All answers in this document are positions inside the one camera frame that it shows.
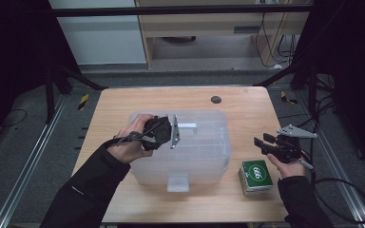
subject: green card box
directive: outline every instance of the green card box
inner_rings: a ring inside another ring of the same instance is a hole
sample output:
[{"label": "green card box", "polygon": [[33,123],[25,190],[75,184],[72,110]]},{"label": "green card box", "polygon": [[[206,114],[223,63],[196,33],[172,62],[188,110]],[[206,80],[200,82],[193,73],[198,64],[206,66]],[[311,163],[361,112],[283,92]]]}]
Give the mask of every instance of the green card box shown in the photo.
[{"label": "green card box", "polygon": [[239,178],[244,196],[267,192],[273,186],[265,161],[243,161]]}]

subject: clear plastic container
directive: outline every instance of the clear plastic container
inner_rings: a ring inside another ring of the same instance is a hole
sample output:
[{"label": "clear plastic container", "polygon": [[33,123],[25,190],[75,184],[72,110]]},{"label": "clear plastic container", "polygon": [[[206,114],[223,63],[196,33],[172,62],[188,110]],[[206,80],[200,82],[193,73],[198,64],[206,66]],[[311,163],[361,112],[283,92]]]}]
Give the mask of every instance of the clear plastic container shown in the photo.
[{"label": "clear plastic container", "polygon": [[155,150],[150,158],[131,163],[131,173],[140,184],[166,184],[168,192],[188,192],[192,183],[218,183],[227,170],[230,141],[224,113],[218,110],[137,111],[168,116],[177,115],[181,140],[174,149],[171,142]]}]

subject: person's right hand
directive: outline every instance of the person's right hand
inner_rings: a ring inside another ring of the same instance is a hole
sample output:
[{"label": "person's right hand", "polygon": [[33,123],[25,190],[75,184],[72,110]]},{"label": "person's right hand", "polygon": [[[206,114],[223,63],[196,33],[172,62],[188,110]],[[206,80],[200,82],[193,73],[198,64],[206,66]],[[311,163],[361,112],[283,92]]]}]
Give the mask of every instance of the person's right hand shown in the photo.
[{"label": "person's right hand", "polygon": [[300,160],[291,163],[282,163],[272,154],[267,154],[266,157],[268,157],[269,161],[271,161],[271,163],[278,168],[278,171],[280,172],[280,175],[283,179],[293,176],[306,175],[306,168],[300,163]]}]

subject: metal bracket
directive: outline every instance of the metal bracket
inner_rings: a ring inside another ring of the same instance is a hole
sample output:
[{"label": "metal bracket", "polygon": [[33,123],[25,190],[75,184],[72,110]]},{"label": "metal bracket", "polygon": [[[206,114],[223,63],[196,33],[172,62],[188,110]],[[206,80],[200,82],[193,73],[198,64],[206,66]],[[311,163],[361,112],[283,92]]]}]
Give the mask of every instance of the metal bracket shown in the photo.
[{"label": "metal bracket", "polygon": [[300,138],[316,138],[316,133],[311,133],[306,130],[300,129],[298,127],[289,124],[277,131],[280,135],[285,135],[289,137],[300,137]]},{"label": "metal bracket", "polygon": [[171,146],[170,149],[174,149],[177,143],[180,141],[179,124],[177,123],[177,115],[173,116],[173,124],[171,125]]}]

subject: floor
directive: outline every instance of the floor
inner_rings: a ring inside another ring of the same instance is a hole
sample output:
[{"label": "floor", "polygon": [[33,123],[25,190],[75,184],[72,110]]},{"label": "floor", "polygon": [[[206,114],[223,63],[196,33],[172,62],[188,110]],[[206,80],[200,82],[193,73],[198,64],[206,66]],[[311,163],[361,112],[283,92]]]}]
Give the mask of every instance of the floor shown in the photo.
[{"label": "floor", "polygon": [[[86,72],[92,81],[110,87],[124,86],[214,86],[237,85],[249,86],[274,75],[281,67],[265,67],[258,58],[258,52],[249,36],[236,37],[197,37],[194,42],[184,39],[157,39],[153,66],[150,69],[118,68],[105,73]],[[329,76],[320,75],[329,82]],[[299,125],[308,120],[306,89],[292,91],[288,86],[290,76],[283,78],[268,87],[274,108],[282,126]],[[18,97],[13,104],[13,111],[8,115],[0,131],[0,212],[7,218],[9,227],[36,227],[44,217],[46,210],[57,189],[71,175],[79,150],[83,145],[89,121],[100,96],[76,81],[71,81],[74,89],[71,95],[59,95],[55,101],[59,105],[61,115],[56,125],[48,130],[48,141],[39,142],[44,124],[45,91],[38,87]],[[281,91],[286,92],[290,102],[281,99]],[[83,95],[88,94],[86,106],[78,110],[77,106]],[[319,91],[322,100],[326,92]],[[353,182],[365,192],[365,160],[356,155],[357,146],[347,132],[346,125],[330,107],[320,114],[320,139],[314,142],[315,165],[317,178],[342,177]],[[313,129],[313,122],[303,126]],[[309,141],[302,141],[304,148],[310,148]],[[41,147],[41,153],[32,157],[35,145]],[[16,189],[19,197],[9,196],[16,186],[25,164],[30,172],[25,175],[27,184]],[[335,183],[322,183],[318,187],[321,196],[334,205],[337,211],[352,218],[349,205],[355,203],[365,205],[365,200],[354,198],[352,190]],[[5,202],[14,202],[15,207],[6,207]],[[365,227],[354,225],[333,215],[326,208],[327,214],[336,227]],[[272,227],[265,223],[262,227]]]}]

